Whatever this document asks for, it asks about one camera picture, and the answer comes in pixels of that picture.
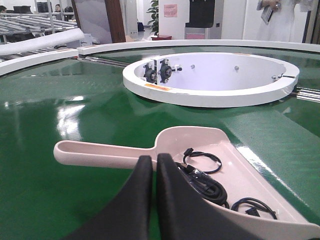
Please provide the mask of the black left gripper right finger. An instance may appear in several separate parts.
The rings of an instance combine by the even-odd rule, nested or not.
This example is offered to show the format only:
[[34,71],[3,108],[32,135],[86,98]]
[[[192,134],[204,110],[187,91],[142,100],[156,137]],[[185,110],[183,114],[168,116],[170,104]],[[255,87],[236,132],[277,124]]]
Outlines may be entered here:
[[156,202],[163,240],[257,240],[197,193],[168,153],[157,156]]

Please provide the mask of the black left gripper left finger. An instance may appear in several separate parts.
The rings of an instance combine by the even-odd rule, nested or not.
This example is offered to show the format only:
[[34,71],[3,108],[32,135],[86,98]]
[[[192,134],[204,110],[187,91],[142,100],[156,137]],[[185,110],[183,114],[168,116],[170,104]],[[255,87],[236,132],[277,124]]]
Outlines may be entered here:
[[147,240],[152,184],[152,159],[142,155],[118,194],[97,215],[63,239]]

